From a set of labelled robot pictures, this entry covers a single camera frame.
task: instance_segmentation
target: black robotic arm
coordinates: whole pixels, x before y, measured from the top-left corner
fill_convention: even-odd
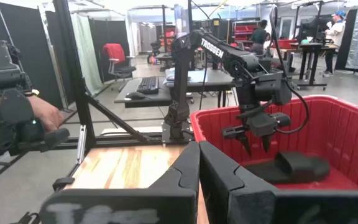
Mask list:
[[[188,68],[197,47],[202,47],[223,64],[224,69],[233,77],[236,87],[241,111],[237,118],[242,120],[242,126],[224,129],[223,136],[240,140],[250,153],[245,132],[251,130],[254,135],[262,137],[264,149],[267,150],[275,128],[290,124],[290,119],[285,114],[264,112],[272,103],[284,105],[291,100],[291,91],[285,84],[287,78],[282,73],[268,74],[253,53],[233,47],[204,30],[194,30],[172,43],[175,87],[165,117],[165,123],[170,126],[170,137],[183,139],[182,123],[190,115],[186,102]],[[266,101],[266,104],[261,105],[261,101]]]

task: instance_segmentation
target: red bin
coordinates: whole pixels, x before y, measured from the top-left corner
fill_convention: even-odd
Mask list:
[[[358,189],[358,106],[323,95],[306,96],[305,100],[310,110],[308,124],[297,133],[275,133],[268,153],[263,150],[260,138],[250,132],[246,135],[252,156],[239,141],[223,139],[223,128],[241,125],[236,119],[238,107],[197,111],[191,115],[191,125],[197,141],[209,141],[242,166],[271,159],[278,151],[319,156],[331,164],[330,174],[321,182],[276,185],[280,189]],[[269,113],[279,111],[291,117],[291,126],[283,130],[295,129],[306,116],[299,99],[268,108]]]

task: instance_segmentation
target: wooden table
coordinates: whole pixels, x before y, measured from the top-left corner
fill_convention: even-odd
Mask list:
[[[66,189],[147,188],[175,162],[185,146],[136,146],[92,149]],[[203,192],[198,197],[198,224],[208,224]]]

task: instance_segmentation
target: concrete floor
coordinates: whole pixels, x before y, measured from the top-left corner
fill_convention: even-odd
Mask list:
[[[136,60],[137,71],[134,77],[147,77],[153,75],[164,76],[159,72],[159,65],[147,65],[146,57],[138,57]],[[300,58],[295,57],[295,67],[300,67]],[[318,72],[324,68],[324,60],[319,60]],[[317,82],[328,82],[326,91],[322,88],[309,88],[301,90],[305,95],[326,94],[342,98],[358,105],[358,76],[351,72],[336,71],[332,78],[322,78],[316,75]],[[160,118],[154,121],[128,121],[132,127],[159,126],[163,116],[167,113],[167,107],[158,108],[131,108],[125,109],[123,104],[114,104],[117,89],[121,83],[113,83],[97,99],[113,113],[122,119]],[[200,95],[194,94],[195,103],[189,104],[191,113],[198,110]],[[234,106],[233,95],[229,95],[229,105]],[[203,109],[217,107],[216,97],[208,96],[203,99]],[[96,134],[101,134],[105,128],[114,126],[99,111],[90,106],[91,115]],[[78,115],[74,115],[64,124],[71,136],[78,136],[80,125]],[[75,163],[75,150],[51,151],[45,153],[30,152],[12,167],[0,175],[0,223],[17,222],[25,212],[37,212],[42,202],[53,193],[52,184],[55,179],[64,177]]]

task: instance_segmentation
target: computer mouse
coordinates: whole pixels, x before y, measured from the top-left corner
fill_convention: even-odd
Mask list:
[[[125,98],[131,99],[131,100],[143,100],[144,98],[146,98],[146,96],[143,93],[139,93],[139,92],[132,92],[132,93],[128,93]]]

